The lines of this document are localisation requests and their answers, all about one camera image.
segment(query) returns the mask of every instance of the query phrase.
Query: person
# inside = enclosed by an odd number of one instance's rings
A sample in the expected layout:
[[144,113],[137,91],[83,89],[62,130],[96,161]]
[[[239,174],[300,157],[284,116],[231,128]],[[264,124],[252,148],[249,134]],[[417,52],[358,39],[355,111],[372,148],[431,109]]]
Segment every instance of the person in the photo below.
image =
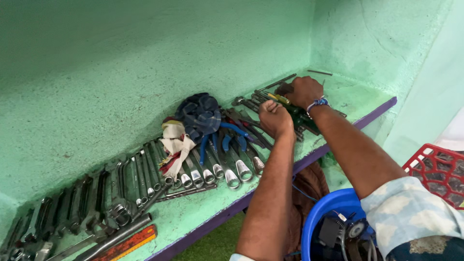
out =
[[[464,260],[464,216],[428,192],[372,139],[333,110],[323,86],[296,77],[293,105],[306,109],[361,200],[382,256],[393,260]],[[281,261],[289,224],[295,133],[290,114],[268,100],[262,127],[275,139],[246,212],[231,261]]]

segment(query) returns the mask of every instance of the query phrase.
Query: red plastic crate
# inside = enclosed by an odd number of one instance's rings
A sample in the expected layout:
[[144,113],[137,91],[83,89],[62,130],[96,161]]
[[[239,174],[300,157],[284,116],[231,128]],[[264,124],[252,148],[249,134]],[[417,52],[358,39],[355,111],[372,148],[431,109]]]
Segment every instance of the red plastic crate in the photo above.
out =
[[460,207],[464,202],[463,154],[424,144],[403,165],[403,169],[455,209],[464,209]]

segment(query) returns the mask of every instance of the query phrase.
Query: blue checkered cloth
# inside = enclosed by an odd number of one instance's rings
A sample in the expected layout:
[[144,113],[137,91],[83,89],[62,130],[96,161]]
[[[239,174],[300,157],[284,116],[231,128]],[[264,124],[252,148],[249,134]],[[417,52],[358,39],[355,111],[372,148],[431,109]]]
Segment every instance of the blue checkered cloth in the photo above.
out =
[[185,133],[196,144],[201,142],[204,135],[217,132],[221,123],[218,101],[207,92],[185,99],[174,117],[183,122]]

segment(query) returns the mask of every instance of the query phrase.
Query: purple shelf edge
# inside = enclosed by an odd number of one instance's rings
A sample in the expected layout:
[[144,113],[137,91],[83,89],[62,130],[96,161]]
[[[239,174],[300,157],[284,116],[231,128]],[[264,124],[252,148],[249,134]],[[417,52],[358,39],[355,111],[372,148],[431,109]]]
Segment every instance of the purple shelf edge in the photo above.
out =
[[[388,109],[393,107],[397,102],[397,98],[393,97],[390,100],[386,101],[384,104],[377,107],[371,113],[362,117],[354,123],[358,129],[366,127],[369,123],[374,121]],[[327,152],[329,152],[329,146],[327,144],[315,149],[308,155],[306,155],[301,160],[295,162],[293,165],[293,174],[298,173],[304,169],[309,164],[313,163]],[[152,256],[147,258],[145,261],[168,261],[171,260],[175,255],[185,250],[188,246],[193,244],[195,241],[203,237],[204,235],[211,232],[213,229],[218,227],[220,224],[226,222],[233,215],[242,211],[244,208],[248,207],[250,204],[251,197],[253,196],[253,191],[246,193],[240,199],[234,201],[228,208],[221,210],[216,213],[213,217],[203,222],[201,225],[196,227],[190,233],[186,234],[184,237],[180,238],[178,241],[166,246],[164,249],[154,253]]]

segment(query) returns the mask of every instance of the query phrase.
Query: sleeve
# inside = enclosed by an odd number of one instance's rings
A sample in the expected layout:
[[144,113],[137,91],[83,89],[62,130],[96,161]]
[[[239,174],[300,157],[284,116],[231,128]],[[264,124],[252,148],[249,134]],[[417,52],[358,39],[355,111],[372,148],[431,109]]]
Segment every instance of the sleeve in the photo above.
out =
[[385,258],[395,247],[434,235],[464,239],[464,213],[427,191],[419,179],[389,181],[361,200]]
[[244,255],[241,255],[241,254],[233,254],[231,258],[229,259],[229,261],[254,261],[254,260]]

